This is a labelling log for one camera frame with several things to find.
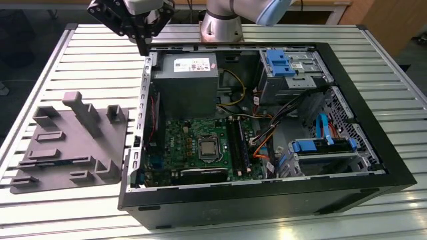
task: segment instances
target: metal grid surface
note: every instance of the metal grid surface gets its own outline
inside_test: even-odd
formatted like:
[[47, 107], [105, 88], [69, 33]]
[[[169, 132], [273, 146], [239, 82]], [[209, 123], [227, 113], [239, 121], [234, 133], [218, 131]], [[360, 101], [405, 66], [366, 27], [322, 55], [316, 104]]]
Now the metal grid surface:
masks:
[[[103, 25], [81, 25], [77, 30], [67, 30], [61, 39], [0, 150], [0, 238], [426, 239], [426, 97], [370, 32], [342, 25], [246, 25], [243, 32], [247, 42], [332, 44], [418, 185], [341, 214], [161, 231], [149, 231], [127, 212], [118, 211], [119, 184], [13, 195], [9, 184], [37, 128], [31, 118], [37, 106], [62, 110], [65, 92], [81, 91], [85, 103], [97, 108], [119, 104], [131, 108], [130, 118], [137, 118], [145, 58], [130, 40]], [[199, 42], [199, 27], [170, 25], [155, 41]]]

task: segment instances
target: yellow cable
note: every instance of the yellow cable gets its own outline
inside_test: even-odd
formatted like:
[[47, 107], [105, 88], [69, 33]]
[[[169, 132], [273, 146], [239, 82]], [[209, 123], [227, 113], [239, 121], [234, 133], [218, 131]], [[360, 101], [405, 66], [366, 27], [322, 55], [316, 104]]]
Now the yellow cable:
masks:
[[233, 105], [237, 105], [238, 103], [241, 103], [243, 101], [243, 99], [246, 99], [246, 96], [247, 96], [247, 87], [242, 81], [242, 79], [237, 76], [237, 74], [234, 74], [233, 71], [225, 69], [225, 72], [230, 73], [235, 79], [238, 79], [239, 83], [242, 84], [242, 87], [243, 87], [243, 95], [242, 95], [242, 98], [235, 101], [235, 102], [231, 102], [231, 103], [223, 103], [223, 104], [218, 104], [218, 106], [223, 106], [223, 107], [227, 107], [227, 106], [233, 106]]

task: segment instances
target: power supply label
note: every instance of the power supply label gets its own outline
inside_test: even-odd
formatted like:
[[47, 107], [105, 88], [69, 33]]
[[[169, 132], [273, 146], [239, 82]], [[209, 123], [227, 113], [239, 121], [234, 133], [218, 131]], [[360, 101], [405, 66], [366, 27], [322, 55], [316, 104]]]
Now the power supply label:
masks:
[[210, 72], [211, 63], [209, 58], [183, 58], [174, 61], [174, 72]]

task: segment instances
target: green circuit board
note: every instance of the green circuit board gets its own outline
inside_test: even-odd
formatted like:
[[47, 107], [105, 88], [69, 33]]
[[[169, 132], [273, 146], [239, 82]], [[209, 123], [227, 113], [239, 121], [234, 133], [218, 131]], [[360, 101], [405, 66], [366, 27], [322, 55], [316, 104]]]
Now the green circuit board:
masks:
[[[242, 120], [242, 128], [247, 141], [255, 136], [253, 122], [250, 119]], [[213, 161], [201, 159], [201, 139], [215, 139], [219, 149], [219, 158]], [[234, 159], [230, 152], [230, 141], [227, 132], [227, 119], [193, 119], [170, 120], [166, 123], [166, 149], [163, 156], [149, 156], [151, 162], [163, 162], [162, 169], [197, 169], [197, 168], [226, 168], [229, 169], [229, 182], [258, 180], [263, 175], [262, 165], [251, 165], [251, 173], [238, 176], [234, 171]], [[158, 172], [159, 186], [171, 184], [167, 174]]]

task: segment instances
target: ram slot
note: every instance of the ram slot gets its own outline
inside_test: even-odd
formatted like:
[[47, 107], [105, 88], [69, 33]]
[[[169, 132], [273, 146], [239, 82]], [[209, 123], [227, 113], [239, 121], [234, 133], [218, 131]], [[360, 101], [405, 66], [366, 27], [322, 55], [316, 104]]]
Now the ram slot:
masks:
[[233, 161], [233, 171], [237, 176], [242, 176], [242, 172], [245, 169], [245, 161], [242, 158], [242, 150], [241, 150], [241, 134], [239, 134], [239, 123], [237, 120], [227, 121], [227, 135], [229, 135], [229, 145], [230, 145], [230, 153], [231, 153], [231, 161]]
[[245, 166], [243, 171], [250, 173], [253, 171], [251, 160], [250, 160], [249, 145], [246, 140], [246, 133], [242, 127], [242, 121], [238, 121], [238, 127], [239, 127], [239, 142], [241, 142], [241, 159]]

